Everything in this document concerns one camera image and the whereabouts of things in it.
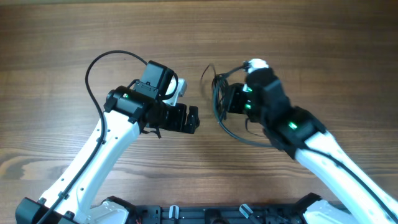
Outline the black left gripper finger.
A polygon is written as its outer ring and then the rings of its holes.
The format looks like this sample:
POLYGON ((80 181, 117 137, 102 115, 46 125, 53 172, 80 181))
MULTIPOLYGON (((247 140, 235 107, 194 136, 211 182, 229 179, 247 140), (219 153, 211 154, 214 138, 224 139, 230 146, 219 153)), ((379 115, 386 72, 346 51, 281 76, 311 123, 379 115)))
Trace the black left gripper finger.
POLYGON ((197 106, 189 106, 189 112, 187 114, 187 120, 199 120, 198 107, 197 106))
POLYGON ((200 125, 200 120, 196 116, 188 116, 186 123, 183 127, 183 132, 187 134, 194 134, 196 128, 200 125))

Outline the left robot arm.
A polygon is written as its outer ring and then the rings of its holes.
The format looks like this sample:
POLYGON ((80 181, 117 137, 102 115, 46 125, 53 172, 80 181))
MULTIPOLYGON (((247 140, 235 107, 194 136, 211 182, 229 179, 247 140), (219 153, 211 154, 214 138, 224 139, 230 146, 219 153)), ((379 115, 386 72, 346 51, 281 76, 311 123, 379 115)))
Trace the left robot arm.
POLYGON ((150 61, 142 77, 111 90, 90 138, 59 179, 37 201, 24 198, 17 223, 139 223, 136 207, 109 197, 94 207, 99 188, 140 134, 160 130, 193 134, 198 108, 178 102, 187 83, 168 67, 150 61))

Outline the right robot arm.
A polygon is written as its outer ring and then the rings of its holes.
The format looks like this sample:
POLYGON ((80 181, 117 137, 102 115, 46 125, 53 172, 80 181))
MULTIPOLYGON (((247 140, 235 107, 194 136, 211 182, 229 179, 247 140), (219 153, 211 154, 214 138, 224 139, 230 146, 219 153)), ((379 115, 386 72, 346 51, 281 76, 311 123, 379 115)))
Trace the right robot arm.
POLYGON ((397 201, 346 155, 314 115, 290 104, 273 69, 268 65, 240 68, 247 73, 245 82, 226 89, 222 112, 233 107, 234 113, 261 124, 271 146, 315 174, 349 211, 329 215, 320 202, 312 202, 303 213, 307 223, 397 223, 397 201))

